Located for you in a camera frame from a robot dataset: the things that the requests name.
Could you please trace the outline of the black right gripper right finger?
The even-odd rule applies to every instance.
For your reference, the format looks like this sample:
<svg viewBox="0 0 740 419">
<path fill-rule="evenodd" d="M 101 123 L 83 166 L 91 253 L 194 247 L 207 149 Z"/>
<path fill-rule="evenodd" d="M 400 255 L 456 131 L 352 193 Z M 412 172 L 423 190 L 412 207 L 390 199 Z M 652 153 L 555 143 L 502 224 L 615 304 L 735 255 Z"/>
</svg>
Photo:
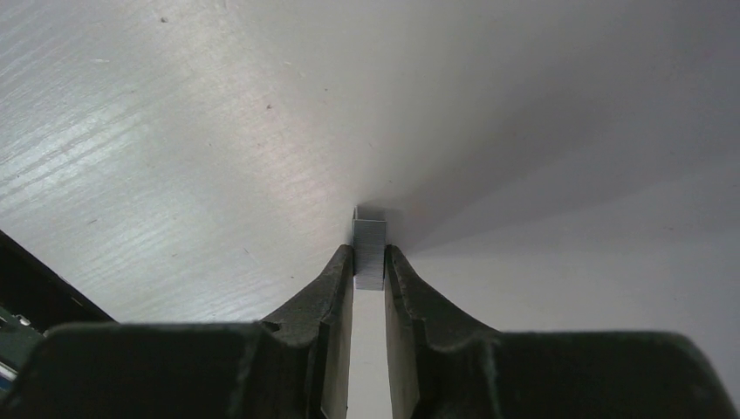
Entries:
<svg viewBox="0 0 740 419">
<path fill-rule="evenodd" d="M 677 333 L 500 332 L 385 251 L 395 418 L 734 418 L 709 361 Z"/>
</svg>

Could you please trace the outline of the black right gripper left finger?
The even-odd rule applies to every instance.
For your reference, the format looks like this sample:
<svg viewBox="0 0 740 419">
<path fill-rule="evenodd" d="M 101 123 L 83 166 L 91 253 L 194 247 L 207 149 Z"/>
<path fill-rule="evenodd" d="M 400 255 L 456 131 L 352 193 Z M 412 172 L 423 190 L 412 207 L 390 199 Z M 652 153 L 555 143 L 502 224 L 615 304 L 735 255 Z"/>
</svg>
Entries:
<svg viewBox="0 0 740 419">
<path fill-rule="evenodd" d="M 43 338 L 4 418 L 343 418 L 353 249 L 246 323 L 71 323 Z"/>
</svg>

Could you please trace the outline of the silver staple strip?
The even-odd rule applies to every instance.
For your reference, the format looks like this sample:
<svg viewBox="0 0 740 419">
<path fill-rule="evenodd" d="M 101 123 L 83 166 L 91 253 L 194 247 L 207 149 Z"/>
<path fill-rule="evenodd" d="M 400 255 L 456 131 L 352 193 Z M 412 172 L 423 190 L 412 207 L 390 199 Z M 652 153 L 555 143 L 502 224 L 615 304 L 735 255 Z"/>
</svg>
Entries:
<svg viewBox="0 0 740 419">
<path fill-rule="evenodd" d="M 385 276 L 387 221 L 383 209 L 357 206 L 353 212 L 352 247 L 357 290 L 382 291 Z"/>
</svg>

